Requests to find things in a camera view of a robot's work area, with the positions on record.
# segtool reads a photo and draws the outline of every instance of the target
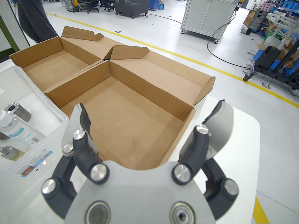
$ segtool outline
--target cardboard box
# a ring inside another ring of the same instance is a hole
[[[145,47],[116,45],[108,58],[46,95],[68,116],[84,104],[100,158],[155,168],[169,159],[215,77]]]
[[[244,20],[243,24],[248,26],[250,21],[252,20],[254,14],[255,14],[254,10],[250,10],[246,19]]]
[[[36,86],[46,89],[98,64],[117,41],[92,31],[65,27],[62,37],[55,37],[10,55]]]

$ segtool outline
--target metal cylinder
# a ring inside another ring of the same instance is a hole
[[[6,139],[9,139],[9,136],[6,136],[2,132],[0,132],[0,140],[6,140]]]
[[[28,122],[31,119],[31,113],[29,113],[17,102],[13,102],[10,105],[7,105],[5,111],[8,112],[9,114],[16,114],[26,122]]]
[[[14,161],[18,158],[20,151],[12,146],[0,147],[0,153],[3,158]]]

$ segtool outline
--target person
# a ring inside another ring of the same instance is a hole
[[[18,17],[23,31],[37,43],[58,36],[48,21],[42,0],[18,0]]]

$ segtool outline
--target white floor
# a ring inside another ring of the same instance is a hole
[[[181,22],[185,6],[186,2],[184,1],[168,0],[164,10],[149,11],[149,13]],[[222,62],[207,51],[206,39],[194,33],[180,34],[181,25],[178,22],[153,15],[148,15],[148,18],[140,15],[132,19],[125,15],[117,16],[114,12],[108,13],[103,8],[100,8],[100,13],[71,13],[67,12],[60,3],[45,3],[44,8],[49,14],[57,14],[112,32],[121,31],[119,33],[121,35],[243,77],[242,68]],[[236,18],[227,27],[221,43],[218,45],[209,44],[209,48],[214,54],[241,66],[245,66],[247,59],[252,59],[252,56],[247,52],[256,52],[255,43],[263,41],[263,38],[257,34],[245,35],[240,33],[247,14],[248,10],[239,9]],[[48,16],[48,19],[59,35],[61,35],[64,26],[72,26],[92,30],[96,33],[100,32],[127,45],[144,46],[135,41],[62,18]],[[154,48],[150,49],[206,74],[216,76],[214,89],[210,94],[218,99],[224,98],[232,106],[252,115],[259,121],[261,145],[256,195],[271,224],[299,223],[299,188],[297,187],[299,181],[299,109],[242,81],[180,57]],[[262,81],[269,83],[270,79],[267,77],[262,79],[261,75],[250,81],[261,86]],[[299,97],[292,96],[290,88],[275,80],[271,84],[271,91],[299,104]]]

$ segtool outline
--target cable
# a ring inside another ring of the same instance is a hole
[[[158,16],[158,17],[161,17],[161,18],[166,18],[166,19],[170,19],[170,18],[167,18],[167,17],[163,17],[163,16],[160,16],[160,15],[156,15],[156,14],[148,14],[148,15],[154,15],[154,16]],[[178,22],[178,23],[182,24],[181,22],[179,22],[179,21],[177,21],[177,20],[174,20],[174,19],[170,19],[170,20],[173,20],[173,21],[175,21],[175,22]]]
[[[234,13],[233,16],[232,16],[232,19],[231,19],[229,22],[227,22],[226,24],[224,24],[223,26],[219,27],[219,28],[213,33],[213,35],[211,36],[211,38],[213,38],[214,34],[215,34],[219,29],[221,29],[222,27],[224,27],[224,26],[230,24],[230,23],[232,22],[232,20],[233,20],[235,17],[236,17],[236,11],[235,11],[235,13]],[[227,62],[227,61],[221,59],[220,57],[214,55],[214,54],[210,51],[210,49],[209,49],[209,47],[208,47],[209,42],[211,41],[211,38],[210,38],[209,41],[207,42],[207,44],[206,44],[206,48],[207,48],[207,50],[208,50],[213,56],[215,56],[215,57],[218,58],[219,60],[222,60],[222,61],[224,61],[224,62],[226,62],[226,63],[228,63],[228,64],[231,64],[231,65],[234,65],[234,66],[236,66],[236,67],[247,68],[247,67],[245,67],[245,66],[239,66],[239,65],[236,65],[236,64],[234,64],[234,63]]]

